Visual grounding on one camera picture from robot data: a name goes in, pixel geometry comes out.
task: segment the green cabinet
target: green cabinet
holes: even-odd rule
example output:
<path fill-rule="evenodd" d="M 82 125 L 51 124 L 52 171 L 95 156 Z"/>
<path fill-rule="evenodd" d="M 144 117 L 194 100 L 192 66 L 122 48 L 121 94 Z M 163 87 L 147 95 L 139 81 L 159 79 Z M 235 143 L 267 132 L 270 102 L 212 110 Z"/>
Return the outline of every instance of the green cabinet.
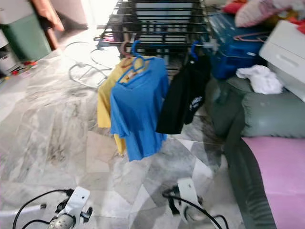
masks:
<path fill-rule="evenodd" d="M 35 14 L 1 25 L 11 48 L 20 60 L 38 60 L 51 52 Z"/>

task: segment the blue plastic crate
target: blue plastic crate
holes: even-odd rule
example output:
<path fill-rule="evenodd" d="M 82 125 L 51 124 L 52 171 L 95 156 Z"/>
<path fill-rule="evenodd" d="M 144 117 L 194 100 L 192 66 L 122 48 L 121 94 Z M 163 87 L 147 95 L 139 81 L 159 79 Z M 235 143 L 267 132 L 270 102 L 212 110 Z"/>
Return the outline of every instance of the blue plastic crate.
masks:
<path fill-rule="evenodd" d="M 211 58 L 212 74 L 217 79 L 227 79 L 235 75 L 237 68 L 251 67 L 264 64 L 265 61 L 258 53 L 263 42 L 235 41 L 234 36 L 268 31 L 262 26 L 237 28 L 234 16 L 226 13 L 213 13 L 209 16 L 211 27 L 219 44 L 216 54 L 207 50 Z"/>

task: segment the white container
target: white container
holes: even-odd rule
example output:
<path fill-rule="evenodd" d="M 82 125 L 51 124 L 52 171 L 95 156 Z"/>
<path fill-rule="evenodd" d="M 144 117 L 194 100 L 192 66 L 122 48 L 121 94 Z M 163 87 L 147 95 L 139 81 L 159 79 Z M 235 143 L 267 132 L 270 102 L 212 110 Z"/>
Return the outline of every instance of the white container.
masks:
<path fill-rule="evenodd" d="M 11 53 L 7 53 L 4 57 L 0 58 L 0 72 L 6 74 L 9 70 L 16 66 L 16 62 Z"/>
<path fill-rule="evenodd" d="M 28 0 L 0 0 L 0 24 L 7 25 L 33 13 Z"/>
<path fill-rule="evenodd" d="M 0 48 L 4 47 L 5 45 L 7 45 L 9 42 L 6 39 L 6 37 L 4 36 L 4 33 L 2 32 L 2 30 L 0 30 Z"/>
<path fill-rule="evenodd" d="M 259 54 L 285 88 L 305 102 L 305 35 L 297 25 L 280 21 Z"/>

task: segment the white cloth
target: white cloth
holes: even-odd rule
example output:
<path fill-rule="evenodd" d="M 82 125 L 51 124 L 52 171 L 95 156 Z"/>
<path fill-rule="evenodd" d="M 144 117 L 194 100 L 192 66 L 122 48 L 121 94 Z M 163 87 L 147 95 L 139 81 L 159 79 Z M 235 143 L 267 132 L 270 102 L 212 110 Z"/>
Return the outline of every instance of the white cloth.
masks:
<path fill-rule="evenodd" d="M 239 68 L 236 71 L 239 78 L 248 78 L 256 93 L 280 94 L 283 84 L 277 79 L 276 74 L 262 65 L 254 65 L 251 68 Z"/>

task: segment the gray sofa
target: gray sofa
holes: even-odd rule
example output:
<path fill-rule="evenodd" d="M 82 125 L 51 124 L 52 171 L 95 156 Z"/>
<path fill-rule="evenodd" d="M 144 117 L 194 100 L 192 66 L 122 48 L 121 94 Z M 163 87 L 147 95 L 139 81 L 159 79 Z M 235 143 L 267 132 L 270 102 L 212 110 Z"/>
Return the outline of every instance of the gray sofa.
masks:
<path fill-rule="evenodd" d="M 215 132 L 224 137 L 225 156 L 247 229 L 275 229 L 258 163 L 242 136 L 305 138 L 305 103 L 289 91 L 257 94 L 246 79 L 212 79 L 205 106 Z"/>

